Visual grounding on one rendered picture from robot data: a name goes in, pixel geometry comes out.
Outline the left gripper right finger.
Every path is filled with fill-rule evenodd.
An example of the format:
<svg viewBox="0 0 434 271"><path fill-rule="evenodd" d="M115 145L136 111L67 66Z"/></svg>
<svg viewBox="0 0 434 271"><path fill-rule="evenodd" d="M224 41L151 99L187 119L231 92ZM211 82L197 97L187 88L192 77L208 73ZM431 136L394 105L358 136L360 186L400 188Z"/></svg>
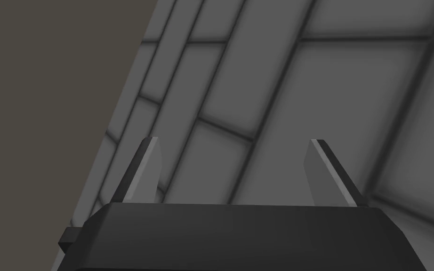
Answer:
<svg viewBox="0 0 434 271"><path fill-rule="evenodd" d="M368 207L326 141L309 141L304 171L315 206Z"/></svg>

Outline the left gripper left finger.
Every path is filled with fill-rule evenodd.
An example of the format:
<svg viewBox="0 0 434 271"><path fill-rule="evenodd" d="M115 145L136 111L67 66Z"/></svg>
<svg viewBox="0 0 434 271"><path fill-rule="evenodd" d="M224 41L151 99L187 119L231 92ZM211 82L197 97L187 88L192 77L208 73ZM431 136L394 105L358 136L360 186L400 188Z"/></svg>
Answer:
<svg viewBox="0 0 434 271"><path fill-rule="evenodd" d="M162 154L158 137L145 137L115 193L112 203L153 204L162 169Z"/></svg>

